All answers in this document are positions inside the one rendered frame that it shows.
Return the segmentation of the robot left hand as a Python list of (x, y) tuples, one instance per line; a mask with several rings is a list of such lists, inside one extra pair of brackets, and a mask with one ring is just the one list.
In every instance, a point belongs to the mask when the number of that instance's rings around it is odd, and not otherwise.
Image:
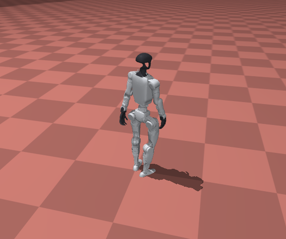
[(125, 115), (125, 112), (126, 112), (126, 111), (124, 111), (124, 107), (121, 107), (121, 114), (120, 114), (120, 119), (119, 119), (119, 122), (120, 122), (121, 125), (127, 124), (127, 123), (125, 122), (125, 118), (126, 118), (126, 120), (128, 120), (128, 119), (127, 119), (127, 117), (126, 117), (126, 115)]

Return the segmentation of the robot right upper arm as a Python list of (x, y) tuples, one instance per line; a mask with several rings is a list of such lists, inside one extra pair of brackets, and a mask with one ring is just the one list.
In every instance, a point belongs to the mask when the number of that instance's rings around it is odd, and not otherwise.
[(152, 89), (153, 103), (158, 106), (159, 96), (160, 96), (160, 83), (157, 79), (150, 78), (148, 80), (149, 87)]

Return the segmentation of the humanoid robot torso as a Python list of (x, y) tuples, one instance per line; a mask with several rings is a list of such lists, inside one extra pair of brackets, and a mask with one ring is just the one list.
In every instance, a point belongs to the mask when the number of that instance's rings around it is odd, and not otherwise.
[(132, 92), (134, 100), (139, 104), (138, 108), (134, 112), (134, 118), (139, 122), (145, 122), (147, 116), (150, 115), (150, 111), (147, 110), (147, 107), (152, 102), (152, 89), (149, 87), (148, 80), (153, 78), (150, 74), (146, 72), (145, 77), (139, 77), (136, 73), (139, 72), (139, 69), (132, 75)]

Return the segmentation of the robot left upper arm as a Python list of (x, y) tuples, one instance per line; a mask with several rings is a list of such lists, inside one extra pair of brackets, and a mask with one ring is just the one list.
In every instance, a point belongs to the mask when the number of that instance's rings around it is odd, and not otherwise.
[(128, 73), (128, 80), (127, 80), (127, 88), (126, 88), (126, 95), (132, 96), (133, 92), (132, 92), (132, 75), (135, 71), (131, 71)]

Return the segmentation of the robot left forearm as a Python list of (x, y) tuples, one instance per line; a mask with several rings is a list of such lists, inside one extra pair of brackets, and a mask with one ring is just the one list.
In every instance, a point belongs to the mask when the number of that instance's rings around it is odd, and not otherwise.
[[(129, 100), (130, 100), (130, 96), (129, 95), (126, 95), (124, 93), (124, 97), (123, 97), (123, 102), (122, 102), (122, 106), (121, 107), (124, 107), (124, 111), (127, 110), (127, 107), (128, 107), (128, 104), (129, 104)], [(120, 108), (121, 109), (121, 108)]]

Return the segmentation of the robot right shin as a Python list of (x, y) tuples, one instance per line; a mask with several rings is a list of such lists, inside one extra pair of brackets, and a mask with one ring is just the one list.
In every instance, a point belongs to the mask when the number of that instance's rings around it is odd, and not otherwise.
[(144, 163), (143, 172), (145, 174), (148, 172), (150, 163), (152, 162), (153, 155), (154, 155), (154, 149), (151, 146), (147, 148), (146, 153), (143, 152), (143, 163)]

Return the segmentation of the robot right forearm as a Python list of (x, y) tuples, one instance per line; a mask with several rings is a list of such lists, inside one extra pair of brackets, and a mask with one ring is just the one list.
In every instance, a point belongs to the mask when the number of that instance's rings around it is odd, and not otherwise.
[(166, 114), (165, 114), (165, 110), (163, 108), (163, 100), (162, 99), (159, 99), (158, 106), (156, 105), (156, 109), (158, 110), (159, 117), (162, 116), (163, 119), (165, 119)]

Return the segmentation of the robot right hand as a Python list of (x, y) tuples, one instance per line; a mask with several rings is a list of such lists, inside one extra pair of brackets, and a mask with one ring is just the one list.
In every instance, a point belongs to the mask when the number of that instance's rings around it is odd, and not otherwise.
[(165, 117), (165, 119), (163, 119), (163, 117), (160, 116), (160, 120), (161, 120), (161, 126), (159, 127), (159, 129), (162, 129), (164, 127), (164, 125), (166, 124), (166, 117)]

